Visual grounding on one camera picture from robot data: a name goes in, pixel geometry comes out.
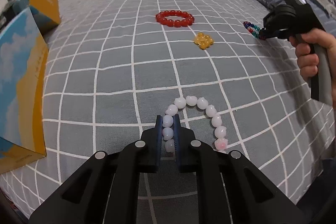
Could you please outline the person's right hand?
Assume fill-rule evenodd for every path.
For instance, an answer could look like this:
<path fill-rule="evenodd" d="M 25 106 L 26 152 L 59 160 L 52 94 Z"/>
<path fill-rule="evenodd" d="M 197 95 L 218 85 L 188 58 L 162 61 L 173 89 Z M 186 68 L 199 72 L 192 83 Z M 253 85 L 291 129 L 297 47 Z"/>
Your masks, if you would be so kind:
<path fill-rule="evenodd" d="M 299 43 L 293 36 L 289 38 L 289 42 L 295 47 L 297 64 L 302 78 L 307 81 L 318 72 L 317 65 L 319 58 L 316 53 L 310 53 L 310 44 L 316 44 L 327 50 L 331 78 L 333 85 L 335 85 L 335 37 L 332 34 L 316 28 L 306 34 L 302 34 L 301 37 L 303 43 Z"/>

